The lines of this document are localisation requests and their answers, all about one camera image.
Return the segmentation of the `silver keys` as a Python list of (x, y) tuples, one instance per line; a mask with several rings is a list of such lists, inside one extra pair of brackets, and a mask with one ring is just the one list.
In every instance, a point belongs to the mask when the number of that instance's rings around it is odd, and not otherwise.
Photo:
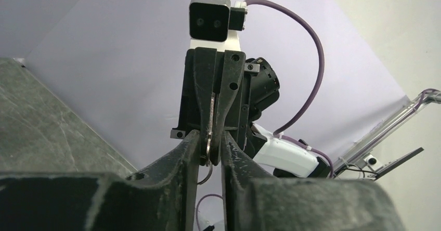
[(209, 171), (206, 177), (197, 182), (198, 185), (204, 184), (212, 175), (213, 165), (210, 158), (210, 152), (212, 150), (212, 137), (213, 137), (213, 123), (214, 123), (214, 107), (215, 107), (215, 94), (210, 96), (209, 108), (202, 107), (200, 105), (201, 113), (201, 127), (200, 127), (200, 145), (201, 145), (201, 162), (200, 164), (207, 166)]

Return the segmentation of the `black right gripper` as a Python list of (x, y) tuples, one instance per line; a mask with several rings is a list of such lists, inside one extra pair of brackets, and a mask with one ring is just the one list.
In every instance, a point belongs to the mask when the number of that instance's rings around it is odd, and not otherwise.
[(260, 65), (246, 59), (244, 52), (197, 47), (186, 53), (178, 126), (171, 138), (183, 139), (192, 130), (200, 130), (200, 105), (209, 108), (215, 97), (214, 123), (210, 160), (220, 162), (221, 137), (228, 131), (240, 148), (250, 138), (247, 133), (251, 108), (251, 81), (260, 72)]

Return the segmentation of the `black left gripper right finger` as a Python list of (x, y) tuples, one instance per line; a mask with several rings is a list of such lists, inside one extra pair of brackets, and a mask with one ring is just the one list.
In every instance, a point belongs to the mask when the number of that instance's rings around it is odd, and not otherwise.
[(277, 178), (222, 134), (226, 230), (404, 230), (375, 182)]

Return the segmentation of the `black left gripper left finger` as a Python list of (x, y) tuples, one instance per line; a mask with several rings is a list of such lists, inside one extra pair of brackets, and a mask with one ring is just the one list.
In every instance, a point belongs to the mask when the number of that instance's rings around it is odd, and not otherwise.
[(1, 174), (1, 230), (192, 230), (199, 132), (123, 179), (113, 173)]

